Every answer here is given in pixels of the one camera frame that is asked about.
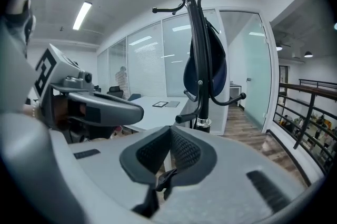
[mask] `black coat rack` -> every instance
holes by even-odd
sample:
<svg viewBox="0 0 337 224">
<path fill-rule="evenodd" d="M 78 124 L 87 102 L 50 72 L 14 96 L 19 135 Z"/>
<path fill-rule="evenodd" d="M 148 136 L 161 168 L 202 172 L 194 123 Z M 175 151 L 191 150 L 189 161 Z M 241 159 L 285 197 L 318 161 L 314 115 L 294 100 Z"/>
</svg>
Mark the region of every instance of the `black coat rack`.
<svg viewBox="0 0 337 224">
<path fill-rule="evenodd" d="M 152 12 L 169 12 L 173 15 L 184 6 L 187 8 L 191 23 L 192 41 L 195 57 L 195 69 L 197 74 L 198 91 L 196 98 L 193 98 L 185 91 L 191 101 L 197 101 L 194 112 L 186 115 L 177 115 L 176 122 L 183 123 L 195 119 L 194 129 L 209 133 L 211 121 L 209 119 L 209 98 L 214 103 L 226 106 L 240 99 L 245 99 L 246 94 L 242 93 L 236 98 L 221 103 L 213 95 L 213 72 L 210 39 L 207 33 L 206 21 L 201 7 L 201 0 L 182 0 L 182 3 L 173 9 L 153 8 Z"/>
</svg>

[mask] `ceiling spotlight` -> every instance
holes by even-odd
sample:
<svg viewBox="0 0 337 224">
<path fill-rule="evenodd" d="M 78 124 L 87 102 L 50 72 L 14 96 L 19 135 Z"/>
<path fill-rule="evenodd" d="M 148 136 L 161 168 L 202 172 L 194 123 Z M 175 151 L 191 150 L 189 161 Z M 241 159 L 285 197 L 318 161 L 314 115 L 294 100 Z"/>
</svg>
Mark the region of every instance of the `ceiling spotlight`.
<svg viewBox="0 0 337 224">
<path fill-rule="evenodd" d="M 282 49 L 283 47 L 279 43 L 276 43 L 276 50 L 281 51 Z"/>
<path fill-rule="evenodd" d="M 305 58 L 312 58 L 313 55 L 312 55 L 312 53 L 310 51 L 307 51 L 307 52 L 305 52 L 304 57 Z"/>
</svg>

